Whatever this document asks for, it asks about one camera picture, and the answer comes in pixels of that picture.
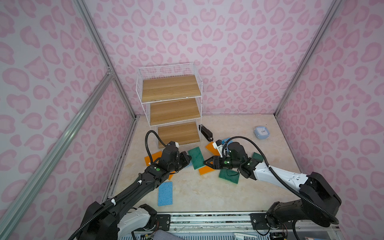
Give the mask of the green sponge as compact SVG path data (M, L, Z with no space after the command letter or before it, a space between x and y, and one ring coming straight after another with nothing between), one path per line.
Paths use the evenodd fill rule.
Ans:
M220 170L219 178L237 185L239 182L240 173L228 169Z
M259 163L262 163L264 161L263 156L258 154L258 153L253 153L252 159L259 162Z
M192 157L191 162L195 170L198 170L205 166L204 157L199 147L189 150L188 154Z

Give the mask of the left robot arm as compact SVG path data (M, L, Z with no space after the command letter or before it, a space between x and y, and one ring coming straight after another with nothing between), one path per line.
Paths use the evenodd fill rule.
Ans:
M165 147L161 157L153 160L148 146L149 135L153 133L160 141L159 135L150 130L145 136L145 147L150 157L150 165L139 173L133 184L121 193L102 204L93 202L86 210L80 227L69 237L70 240L117 240L122 231L118 224L128 211L145 195L158 188L170 175L187 167L192 157L187 152L180 152L176 142L161 144Z

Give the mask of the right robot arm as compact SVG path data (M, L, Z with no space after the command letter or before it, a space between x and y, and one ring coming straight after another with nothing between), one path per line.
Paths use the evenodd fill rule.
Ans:
M320 173L294 173L272 166L261 148L242 136L214 142L219 155L204 160L213 170L236 170L245 179L265 182L297 197L290 202L274 202L264 216L265 224L276 229L291 222L312 221L328 228L340 223L337 213L342 200Z

